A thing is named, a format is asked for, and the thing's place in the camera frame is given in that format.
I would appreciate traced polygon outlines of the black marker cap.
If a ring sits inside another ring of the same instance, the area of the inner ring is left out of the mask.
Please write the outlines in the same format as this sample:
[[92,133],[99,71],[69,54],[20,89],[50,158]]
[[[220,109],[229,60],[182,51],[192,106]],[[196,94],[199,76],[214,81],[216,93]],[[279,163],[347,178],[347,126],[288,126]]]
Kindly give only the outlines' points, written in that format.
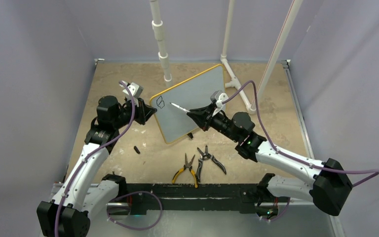
[[134,149],[134,151],[135,151],[137,154],[140,154],[140,153],[141,153],[137,146],[134,146],[133,149]]

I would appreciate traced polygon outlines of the yellow framed whiteboard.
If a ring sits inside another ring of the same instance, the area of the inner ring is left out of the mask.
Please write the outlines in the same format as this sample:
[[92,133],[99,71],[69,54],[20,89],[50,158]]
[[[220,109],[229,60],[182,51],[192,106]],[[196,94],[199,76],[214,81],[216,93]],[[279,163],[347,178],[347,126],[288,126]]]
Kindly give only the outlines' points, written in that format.
[[218,64],[150,99],[150,106],[157,109],[154,116],[166,144],[174,143],[198,128],[183,110],[172,104],[187,110],[209,105],[213,92],[225,90],[224,77],[225,70]]

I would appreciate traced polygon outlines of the white whiteboard marker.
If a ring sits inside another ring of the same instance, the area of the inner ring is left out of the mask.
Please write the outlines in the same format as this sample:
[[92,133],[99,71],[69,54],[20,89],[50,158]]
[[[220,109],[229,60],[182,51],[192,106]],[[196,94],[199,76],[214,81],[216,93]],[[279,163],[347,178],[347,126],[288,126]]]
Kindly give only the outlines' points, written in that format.
[[175,103],[170,102],[170,104],[171,104],[172,106],[176,107],[177,109],[179,109],[179,110],[185,112],[185,113],[188,113],[188,112],[189,112],[189,110],[187,110],[187,109],[185,109],[185,108],[183,108],[183,107],[181,107],[181,106],[179,106],[179,105],[177,105],[177,104],[175,104]]

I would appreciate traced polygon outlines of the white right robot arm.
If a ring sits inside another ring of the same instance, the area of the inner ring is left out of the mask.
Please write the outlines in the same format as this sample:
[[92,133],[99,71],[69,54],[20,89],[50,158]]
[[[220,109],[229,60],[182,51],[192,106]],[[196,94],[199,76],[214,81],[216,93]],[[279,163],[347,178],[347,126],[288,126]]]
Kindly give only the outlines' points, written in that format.
[[235,149],[244,159],[276,167],[291,174],[284,178],[267,174],[257,188],[260,199],[297,198],[314,203],[326,214],[338,216],[353,184],[342,165],[335,159],[326,161],[299,156],[279,147],[254,131],[255,124],[247,112],[228,118],[223,111],[214,114],[212,105],[191,109],[186,114],[202,130],[213,128],[237,143]]

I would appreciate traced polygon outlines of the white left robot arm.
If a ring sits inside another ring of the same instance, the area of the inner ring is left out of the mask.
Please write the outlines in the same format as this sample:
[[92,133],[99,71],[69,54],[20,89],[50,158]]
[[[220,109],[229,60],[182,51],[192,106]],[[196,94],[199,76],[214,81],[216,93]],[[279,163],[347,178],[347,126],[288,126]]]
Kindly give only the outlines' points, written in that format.
[[127,197],[125,178],[107,174],[100,184],[91,187],[98,170],[111,154],[119,129],[135,121],[144,125],[157,109],[141,98],[119,103],[114,96],[98,101],[97,116],[92,120],[81,155],[71,174],[50,201],[37,207],[41,232],[45,237],[85,237],[91,221],[114,200]]

